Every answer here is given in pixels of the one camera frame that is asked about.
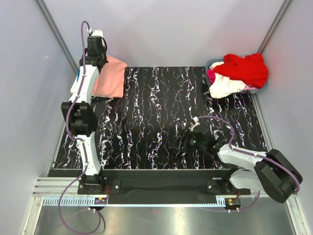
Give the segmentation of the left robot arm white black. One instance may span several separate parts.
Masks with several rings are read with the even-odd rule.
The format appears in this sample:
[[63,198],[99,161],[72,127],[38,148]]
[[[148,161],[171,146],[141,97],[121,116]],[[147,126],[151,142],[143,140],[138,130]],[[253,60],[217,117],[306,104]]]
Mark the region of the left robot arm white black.
[[105,190],[106,182],[95,147],[98,121],[91,108],[91,98],[100,71],[108,62],[106,52],[107,44],[99,31],[88,36],[71,97],[68,102],[61,104],[68,137],[77,142],[84,164],[83,173],[78,177],[80,188],[90,189],[96,194]]

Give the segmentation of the salmon pink t shirt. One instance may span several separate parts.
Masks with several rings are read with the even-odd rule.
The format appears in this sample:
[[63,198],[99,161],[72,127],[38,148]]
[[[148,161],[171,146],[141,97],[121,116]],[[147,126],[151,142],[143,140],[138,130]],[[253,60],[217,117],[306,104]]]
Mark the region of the salmon pink t shirt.
[[101,69],[93,87],[93,96],[106,98],[122,98],[124,96],[124,74],[127,64],[110,55],[108,63]]

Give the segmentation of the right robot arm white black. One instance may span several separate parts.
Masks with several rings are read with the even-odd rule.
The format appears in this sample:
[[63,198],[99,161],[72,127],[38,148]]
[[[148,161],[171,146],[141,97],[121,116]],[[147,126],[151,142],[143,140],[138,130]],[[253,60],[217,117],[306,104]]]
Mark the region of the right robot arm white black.
[[298,193],[303,179],[278,150],[254,152],[234,147],[202,132],[184,129],[170,148],[191,154],[203,153],[212,160],[237,166],[214,184],[214,194],[233,194],[239,189],[265,192],[271,199],[285,203]]

